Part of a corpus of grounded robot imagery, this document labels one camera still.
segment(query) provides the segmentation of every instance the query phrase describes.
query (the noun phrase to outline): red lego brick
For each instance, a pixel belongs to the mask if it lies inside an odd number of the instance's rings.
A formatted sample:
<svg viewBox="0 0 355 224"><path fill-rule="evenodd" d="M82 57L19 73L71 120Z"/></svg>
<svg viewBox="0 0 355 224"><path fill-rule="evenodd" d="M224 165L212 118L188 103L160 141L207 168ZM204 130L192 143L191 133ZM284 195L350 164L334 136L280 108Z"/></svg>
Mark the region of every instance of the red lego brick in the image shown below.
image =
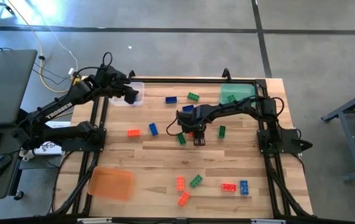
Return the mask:
<svg viewBox="0 0 355 224"><path fill-rule="evenodd" d="M235 184L222 184L222 190L228 192L235 192Z"/></svg>
<svg viewBox="0 0 355 224"><path fill-rule="evenodd" d="M128 130L128 137L137 137L137 136L140 136L139 129Z"/></svg>
<svg viewBox="0 0 355 224"><path fill-rule="evenodd" d="M184 179L183 179L183 177L177 177L176 190L184 190Z"/></svg>
<svg viewBox="0 0 355 224"><path fill-rule="evenodd" d="M183 192L182 196L180 196L179 198L178 204L183 207L186 204L187 200L189 200L189 197L189 193Z"/></svg>

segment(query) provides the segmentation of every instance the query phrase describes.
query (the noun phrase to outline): black robotic arm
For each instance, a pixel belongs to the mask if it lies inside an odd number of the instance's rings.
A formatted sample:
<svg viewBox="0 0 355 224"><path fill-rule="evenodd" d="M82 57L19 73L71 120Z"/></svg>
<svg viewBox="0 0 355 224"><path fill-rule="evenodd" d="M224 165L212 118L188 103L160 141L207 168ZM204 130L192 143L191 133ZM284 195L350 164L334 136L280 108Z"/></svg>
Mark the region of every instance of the black robotic arm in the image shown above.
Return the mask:
<svg viewBox="0 0 355 224"><path fill-rule="evenodd" d="M258 103L257 110L252 106L252 103ZM213 122L216 118L234 114L248 114L253 119L266 123L266 130L257 131L259 150L260 153L265 155L266 170L278 185L282 194L287 198L294 212L298 216L310 216L301 208L285 187L284 182L274 169L270 157L267 156L275 153L300 153L313 146L312 143L300 139L296 129L283 129L280 127L277 118L280 113L277 113L275 98L250 96L240 101L235 100L231 103L216 106L199 105L189 113L177 111L176 119L177 124L182 127L182 132L193 132L195 146L205 145L204 132L206 124Z"/></svg>
<svg viewBox="0 0 355 224"><path fill-rule="evenodd" d="M64 96L55 98L42 108L38 107L37 111L20 116L17 120L19 127L12 135L26 150L33 150L51 141L62 146L63 151L95 151L91 146L100 143L102 130L90 122L84 121L66 128L50 128L45 123L75 105L85 104L101 96L125 96L125 101L133 104L138 91L126 85L129 83L130 79L112 66L99 67L96 75L89 75L72 85Z"/></svg>

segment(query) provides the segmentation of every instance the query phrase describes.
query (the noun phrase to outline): blue lego brick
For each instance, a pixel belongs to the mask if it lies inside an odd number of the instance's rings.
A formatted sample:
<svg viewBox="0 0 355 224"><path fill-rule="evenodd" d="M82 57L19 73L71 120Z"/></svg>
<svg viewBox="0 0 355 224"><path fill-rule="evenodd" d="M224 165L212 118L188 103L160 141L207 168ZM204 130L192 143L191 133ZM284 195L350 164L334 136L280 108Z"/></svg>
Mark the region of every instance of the blue lego brick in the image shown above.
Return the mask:
<svg viewBox="0 0 355 224"><path fill-rule="evenodd" d="M183 111L184 112L190 112L194 108L194 105L189 105L189 106L183 106Z"/></svg>
<svg viewBox="0 0 355 224"><path fill-rule="evenodd" d="M248 181L246 180L240 180L240 190L241 190L241 195L248 195Z"/></svg>
<svg viewBox="0 0 355 224"><path fill-rule="evenodd" d="M177 103L178 98L176 96L165 97L165 103Z"/></svg>
<svg viewBox="0 0 355 224"><path fill-rule="evenodd" d="M155 123L151 123L148 125L150 127L151 134L153 136L156 136L158 134L157 127L155 126Z"/></svg>

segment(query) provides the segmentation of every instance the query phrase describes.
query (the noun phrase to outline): concrete floor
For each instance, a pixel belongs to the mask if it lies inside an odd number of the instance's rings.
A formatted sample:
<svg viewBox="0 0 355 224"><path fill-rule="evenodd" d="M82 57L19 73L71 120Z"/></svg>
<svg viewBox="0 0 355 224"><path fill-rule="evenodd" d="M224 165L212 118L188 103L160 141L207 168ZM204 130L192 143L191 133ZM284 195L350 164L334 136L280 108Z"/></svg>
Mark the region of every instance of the concrete floor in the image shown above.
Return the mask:
<svg viewBox="0 0 355 224"><path fill-rule="evenodd" d="M52 26L255 28L251 0L12 2L34 25L43 25L36 14L39 10ZM353 0L258 0L258 6L264 29L355 29ZM0 9L0 25L15 24L24 21ZM57 35L75 54L79 67L98 65L104 51L111 51L117 69L135 70L138 75L219 77L228 67L234 77L265 77L257 34ZM68 52L50 32L38 36L46 68L66 75L75 66ZM293 123L314 144L303 161L315 215L355 221L355 182L341 179L354 171L348 145L338 121L320 120L355 97L355 35L265 35L265 42L272 76L284 80ZM38 49L30 32L18 31L0 31L0 47ZM63 90L68 83L51 86ZM55 96L33 73L22 108L32 111ZM54 169L24 171L19 189L26 196L18 202L10 197L0 200L0 218L44 215L54 177Z"/></svg>

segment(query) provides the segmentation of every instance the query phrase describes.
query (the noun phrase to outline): wooden table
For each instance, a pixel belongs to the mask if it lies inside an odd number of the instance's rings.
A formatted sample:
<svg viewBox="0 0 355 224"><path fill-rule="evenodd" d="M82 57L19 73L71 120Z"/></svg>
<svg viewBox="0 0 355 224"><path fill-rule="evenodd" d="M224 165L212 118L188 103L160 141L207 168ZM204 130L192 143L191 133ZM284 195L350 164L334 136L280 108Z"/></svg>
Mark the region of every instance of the wooden table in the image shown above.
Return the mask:
<svg viewBox="0 0 355 224"><path fill-rule="evenodd" d="M267 79L270 96L285 101L279 116L284 128L292 128L290 110L282 79ZM199 103L187 99L189 92L200 95ZM176 137L166 134L166 126L182 106L214 105L219 102L220 84L145 83L144 104L141 107L108 107L105 127L106 144L98 165L130 170L135 175L133 194L129 201L105 200L93 197L92 217L192 217L192 218L271 218L272 209L265 171L265 161L258 152L256 130L258 123L246 114L216 119L207 125L206 146L194 147L185 135L187 144L180 146ZM177 96L177 104L165 104L165 96ZM72 125L90 118L93 103L76 106ZM159 135L152 137L148 125L156 123ZM220 125L226 126L226 137L218 138ZM141 137L128 138L127 130L140 129ZM170 128L171 133L180 126ZM77 184L82 153L73 153L60 172L55 197L59 208ZM312 213L302 166L297 158L282 154L286 186L298 203ZM197 174L204 180L196 189L189 182ZM178 205L181 192L176 191L176 177L184 176L185 189L191 198L184 207ZM222 183L247 180L249 196L223 192ZM283 212L280 191L279 209ZM81 197L80 211L85 197Z"/></svg>

